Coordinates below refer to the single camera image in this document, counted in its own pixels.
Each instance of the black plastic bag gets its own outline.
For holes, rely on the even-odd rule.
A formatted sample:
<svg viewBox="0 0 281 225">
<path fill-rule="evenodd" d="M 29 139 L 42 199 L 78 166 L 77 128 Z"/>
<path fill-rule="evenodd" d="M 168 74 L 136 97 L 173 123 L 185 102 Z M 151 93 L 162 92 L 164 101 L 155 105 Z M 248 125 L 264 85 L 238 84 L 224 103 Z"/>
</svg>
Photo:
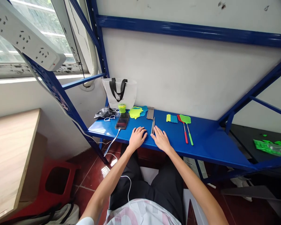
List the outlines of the black plastic bag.
<svg viewBox="0 0 281 225">
<path fill-rule="evenodd" d="M 109 107 L 104 107 L 99 112 L 96 113 L 94 119 L 106 118 L 106 117 L 110 117 L 111 115 L 115 115 L 115 114 L 116 114 L 116 111 L 114 109 L 111 109 Z"/>
</svg>

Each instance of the phone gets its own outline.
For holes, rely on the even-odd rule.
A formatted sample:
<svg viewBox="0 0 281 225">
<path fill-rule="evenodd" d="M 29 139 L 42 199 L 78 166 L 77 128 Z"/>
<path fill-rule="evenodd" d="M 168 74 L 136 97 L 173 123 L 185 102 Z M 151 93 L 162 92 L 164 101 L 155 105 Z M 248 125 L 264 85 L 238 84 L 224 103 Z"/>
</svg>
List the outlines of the phone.
<svg viewBox="0 0 281 225">
<path fill-rule="evenodd" d="M 129 113 L 121 113 L 115 128 L 117 130 L 118 129 L 125 130 L 128 126 L 129 118 L 130 118 Z"/>
</svg>

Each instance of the red handle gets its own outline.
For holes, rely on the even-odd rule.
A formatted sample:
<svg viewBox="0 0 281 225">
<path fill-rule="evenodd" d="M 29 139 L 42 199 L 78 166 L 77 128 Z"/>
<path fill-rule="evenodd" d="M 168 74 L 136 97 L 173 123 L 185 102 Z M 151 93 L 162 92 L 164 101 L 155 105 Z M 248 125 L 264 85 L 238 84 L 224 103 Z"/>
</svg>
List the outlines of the red handle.
<svg viewBox="0 0 281 225">
<path fill-rule="evenodd" d="M 188 144 L 188 139 L 187 139 L 186 132 L 184 132 L 184 136 L 185 136 L 185 142 Z"/>
</svg>

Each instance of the window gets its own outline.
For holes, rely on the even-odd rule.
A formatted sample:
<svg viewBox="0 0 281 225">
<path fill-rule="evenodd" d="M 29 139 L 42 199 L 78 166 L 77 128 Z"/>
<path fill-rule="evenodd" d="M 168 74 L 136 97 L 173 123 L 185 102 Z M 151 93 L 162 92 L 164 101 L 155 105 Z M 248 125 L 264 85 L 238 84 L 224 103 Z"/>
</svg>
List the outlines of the window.
<svg viewBox="0 0 281 225">
<path fill-rule="evenodd" d="M 84 72 L 88 72 L 81 50 L 72 34 L 70 21 L 64 16 L 67 15 L 66 8 L 60 7 L 60 2 L 57 10 L 54 9 L 51 0 L 10 0 L 10 2 L 65 54 L 66 61 L 60 70 L 55 71 L 56 75 L 82 73 L 82 68 Z M 63 14 L 61 17 L 63 21 L 59 21 L 58 13 Z M 31 76 L 31 73 L 24 60 L 14 47 L 0 36 L 0 78 L 28 76 Z"/>
</svg>

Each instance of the power outlet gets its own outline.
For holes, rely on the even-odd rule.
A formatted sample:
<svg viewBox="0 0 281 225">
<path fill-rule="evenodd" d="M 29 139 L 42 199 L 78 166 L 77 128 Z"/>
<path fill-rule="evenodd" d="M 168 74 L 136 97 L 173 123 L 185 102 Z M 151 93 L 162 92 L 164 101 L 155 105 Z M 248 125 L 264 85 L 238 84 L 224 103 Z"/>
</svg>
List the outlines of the power outlet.
<svg viewBox="0 0 281 225">
<path fill-rule="evenodd" d="M 0 0 L 0 35 L 48 71 L 59 69 L 66 60 L 65 55 L 6 0 Z"/>
</svg>

